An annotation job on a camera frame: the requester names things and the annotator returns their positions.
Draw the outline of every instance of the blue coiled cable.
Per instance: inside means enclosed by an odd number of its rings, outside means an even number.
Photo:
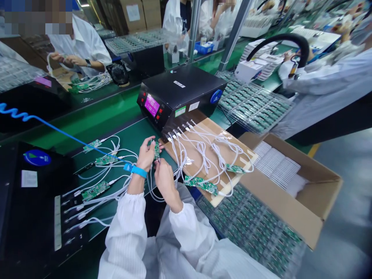
[[[5,103],[0,103],[0,113],[1,113],[1,114],[10,114],[10,116],[13,117],[13,118],[15,118],[15,119],[17,119],[17,118],[22,118],[22,121],[23,121],[23,122],[27,122],[28,120],[30,120],[30,119],[32,119],[32,118],[35,118],[35,119],[39,120],[40,122],[44,123],[45,125],[51,127],[52,129],[55,129],[56,131],[58,131],[58,132],[64,134],[65,136],[68,136],[69,138],[72,138],[73,140],[75,140],[75,141],[81,143],[81,144],[84,145],[84,146],[85,146],[85,145],[86,145],[86,146],[89,146],[90,148],[92,148],[92,149],[94,149],[94,150],[97,150],[98,152],[100,152],[100,153],[102,153],[102,154],[104,154],[104,155],[111,156],[111,157],[113,157],[113,158],[118,159],[119,161],[124,162],[124,163],[127,162],[127,161],[124,161],[124,160],[122,160],[122,159],[119,159],[119,158],[116,157],[116,156],[113,156],[113,155],[111,155],[111,154],[107,154],[107,153],[105,153],[105,152],[103,152],[103,151],[101,151],[101,150],[99,150],[99,149],[97,149],[97,148],[95,148],[95,147],[93,147],[93,146],[91,146],[91,145],[88,145],[88,144],[82,142],[81,140],[79,140],[79,139],[77,139],[77,138],[75,138],[75,137],[73,137],[73,136],[67,134],[66,132],[64,132],[64,131],[62,131],[62,130],[60,130],[60,129],[58,129],[57,127],[55,127],[55,126],[49,124],[48,122],[46,122],[45,120],[41,119],[40,117],[37,117],[37,116],[35,116],[35,115],[28,115],[27,112],[22,112],[22,113],[20,113],[20,114],[17,114],[17,113],[18,113],[18,109],[17,109],[17,108],[11,108],[11,109],[6,110],[6,107],[7,107],[7,105],[6,105]]]

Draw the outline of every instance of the pink display screen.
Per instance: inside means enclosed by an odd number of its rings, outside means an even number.
[[[44,84],[44,85],[46,85],[48,87],[52,87],[52,82],[50,80],[46,79],[46,78],[37,77],[35,79],[35,81],[38,82],[38,83]]]
[[[150,95],[147,94],[147,99],[145,102],[145,108],[151,113],[153,117],[158,112],[160,105],[155,101],[155,99]]]

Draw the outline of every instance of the blue container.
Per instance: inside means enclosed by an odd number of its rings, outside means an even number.
[[[205,55],[213,51],[214,44],[210,44],[210,47],[204,47],[200,45],[200,41],[195,43],[195,49],[199,54]]]

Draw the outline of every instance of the metal pole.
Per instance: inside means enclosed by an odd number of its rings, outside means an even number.
[[[289,7],[289,10],[287,11],[286,15],[284,16],[283,20],[279,23],[279,25],[276,27],[277,30],[279,31],[281,29],[281,27],[284,25],[284,23],[287,21],[287,19],[289,18],[289,16],[292,14],[292,11],[293,9],[295,8],[296,6],[296,3],[297,3],[298,0],[294,0],[294,2],[292,3],[292,5]]]
[[[190,41],[189,41],[189,51],[188,51],[188,61],[187,64],[193,62],[194,58],[194,49],[196,43],[196,36],[198,34],[199,29],[199,16],[200,16],[200,7],[202,0],[194,0],[193,1],[193,12],[191,13],[191,26],[190,26]]]
[[[319,15],[322,15],[328,9],[329,5],[331,5],[332,2],[333,0],[327,0],[326,3],[324,3],[323,7],[320,8],[317,13],[315,13],[313,19],[306,25],[306,28],[312,28]]]
[[[243,0],[240,5],[238,15],[236,16],[234,25],[230,33],[229,41],[227,42],[225,52],[220,62],[220,66],[218,67],[219,71],[224,71],[227,63],[229,62],[229,59],[230,59],[231,54],[233,53],[236,41],[238,40],[240,29],[242,25],[245,23],[245,20],[247,19],[247,15],[248,15],[248,12],[250,10],[252,3],[253,3],[253,0]]]

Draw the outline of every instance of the gray floor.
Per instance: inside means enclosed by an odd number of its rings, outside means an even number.
[[[366,278],[372,267],[372,129],[324,142],[314,158],[344,184],[297,279]]]

